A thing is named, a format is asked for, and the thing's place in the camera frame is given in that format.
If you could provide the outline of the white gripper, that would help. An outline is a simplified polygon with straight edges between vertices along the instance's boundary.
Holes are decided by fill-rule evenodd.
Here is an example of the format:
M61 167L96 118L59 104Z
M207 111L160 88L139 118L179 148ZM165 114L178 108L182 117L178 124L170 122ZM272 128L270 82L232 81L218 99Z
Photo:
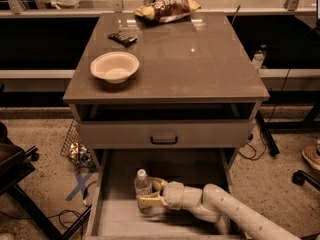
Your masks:
M153 177L152 186L157 191L151 194L136 196L138 207L142 212L149 212L153 207L166 206L172 210L180 210L183 204L184 185L179 182L167 182L165 179Z

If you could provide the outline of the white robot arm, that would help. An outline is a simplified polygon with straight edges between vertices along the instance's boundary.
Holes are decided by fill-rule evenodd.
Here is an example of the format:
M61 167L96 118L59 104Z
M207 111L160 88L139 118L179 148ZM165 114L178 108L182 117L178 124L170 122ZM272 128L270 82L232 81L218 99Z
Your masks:
M171 210L184 209L196 218L211 223L217 223L225 215L254 240L300 240L215 184L206 184L200 189L153 178L152 186L155 189L153 193L138 192L136 198L139 204Z

